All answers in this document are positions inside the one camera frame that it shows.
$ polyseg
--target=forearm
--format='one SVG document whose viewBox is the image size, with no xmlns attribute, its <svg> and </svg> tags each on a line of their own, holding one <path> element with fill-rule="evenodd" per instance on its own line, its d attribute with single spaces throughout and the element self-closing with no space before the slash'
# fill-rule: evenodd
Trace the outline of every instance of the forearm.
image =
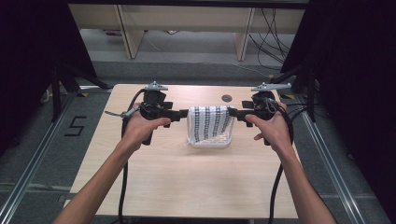
<svg viewBox="0 0 396 224">
<path fill-rule="evenodd" d="M 300 221 L 302 223 L 336 223 L 332 213 L 308 181 L 295 153 L 279 155 L 279 158 L 282 161 Z"/>
<path fill-rule="evenodd" d="M 119 144 L 53 223 L 90 223 L 131 155 Z"/>
</svg>

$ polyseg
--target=hand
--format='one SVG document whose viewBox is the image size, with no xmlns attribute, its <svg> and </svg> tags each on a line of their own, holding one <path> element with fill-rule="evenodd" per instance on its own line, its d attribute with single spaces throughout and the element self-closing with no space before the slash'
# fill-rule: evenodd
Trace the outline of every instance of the hand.
<svg viewBox="0 0 396 224">
<path fill-rule="evenodd" d="M 149 135 L 159 126 L 170 124 L 171 120 L 168 118 L 159 118 L 154 120 L 147 120 L 140 115 L 139 111 L 132 114 L 128 125 L 125 128 L 124 136 L 120 144 L 130 153 L 138 150 L 142 142 L 149 138 Z"/>
<path fill-rule="evenodd" d="M 286 110 L 286 105 L 280 102 L 277 103 Z M 269 120 L 260 119 L 255 115 L 246 115 L 245 119 L 254 123 L 262 131 L 254 136 L 254 140 L 265 138 L 276 152 L 291 146 L 288 125 L 280 112 L 276 112 Z"/>
</svg>

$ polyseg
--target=person's right hand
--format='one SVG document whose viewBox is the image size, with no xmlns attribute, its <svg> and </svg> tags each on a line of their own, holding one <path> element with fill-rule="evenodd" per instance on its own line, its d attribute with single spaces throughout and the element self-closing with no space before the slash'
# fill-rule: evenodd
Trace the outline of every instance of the person's right hand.
<svg viewBox="0 0 396 224">
<path fill-rule="evenodd" d="M 277 103 L 286 110 L 286 105 Z M 262 131 L 254 136 L 254 140 L 265 138 L 277 153 L 281 150 L 289 150 L 291 146 L 289 129 L 280 112 L 276 112 L 269 120 L 260 119 L 255 115 L 246 115 L 245 119 L 255 124 Z"/>
</svg>

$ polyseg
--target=wooden desk leg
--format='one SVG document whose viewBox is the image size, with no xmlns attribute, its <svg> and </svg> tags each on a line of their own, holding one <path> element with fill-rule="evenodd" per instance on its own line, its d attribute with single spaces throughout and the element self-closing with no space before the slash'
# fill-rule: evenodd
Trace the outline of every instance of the wooden desk leg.
<svg viewBox="0 0 396 224">
<path fill-rule="evenodd" d="M 235 42 L 236 57 L 238 61 L 242 62 L 245 60 L 245 54 L 248 47 L 248 35 L 250 33 L 250 26 L 253 23 L 255 8 L 247 9 L 247 19 L 245 22 L 244 33 L 233 33 L 233 41 Z"/>
<path fill-rule="evenodd" d="M 124 46 L 127 51 L 128 59 L 134 59 L 137 51 L 139 50 L 140 43 L 144 35 L 143 30 L 134 29 L 134 22 L 131 18 L 128 18 L 122 10 L 121 5 L 115 6 L 118 20 L 120 23 L 120 31 Z"/>
</svg>

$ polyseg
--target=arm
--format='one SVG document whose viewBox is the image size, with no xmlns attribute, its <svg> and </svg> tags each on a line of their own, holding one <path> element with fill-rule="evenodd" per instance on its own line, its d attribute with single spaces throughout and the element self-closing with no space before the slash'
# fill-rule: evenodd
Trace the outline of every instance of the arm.
<svg viewBox="0 0 396 224">
<path fill-rule="evenodd" d="M 56 217 L 53 223 L 89 223 L 125 163 L 137 151 L 142 141 L 159 126 L 169 124 L 170 119 L 146 120 L 139 112 L 133 114 L 124 137 L 117 144 L 91 180 Z"/>
<path fill-rule="evenodd" d="M 309 183 L 290 143 L 288 127 L 282 115 L 277 112 L 268 121 L 259 119 L 255 115 L 246 115 L 246 120 L 254 123 L 262 131 L 254 139 L 260 140 L 265 137 L 279 156 L 300 221 L 302 223 L 336 223 L 330 210 Z"/>
</svg>

